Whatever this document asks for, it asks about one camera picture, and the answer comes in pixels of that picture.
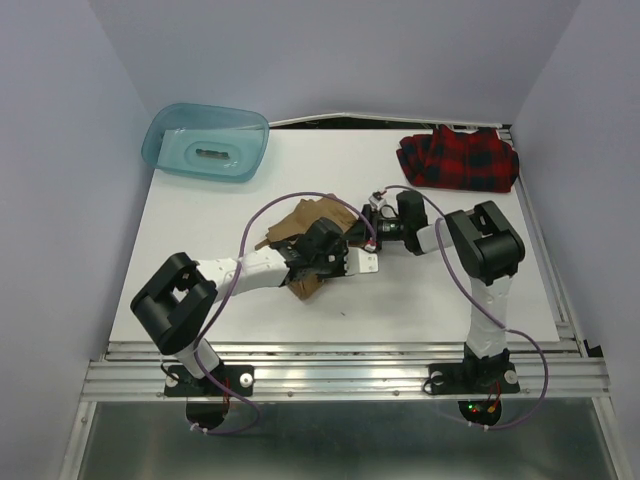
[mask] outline folded plaid fabric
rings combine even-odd
[[[468,134],[442,126],[433,135],[405,137],[400,147],[400,166],[419,187],[509,192],[520,171],[518,154],[492,128]]]

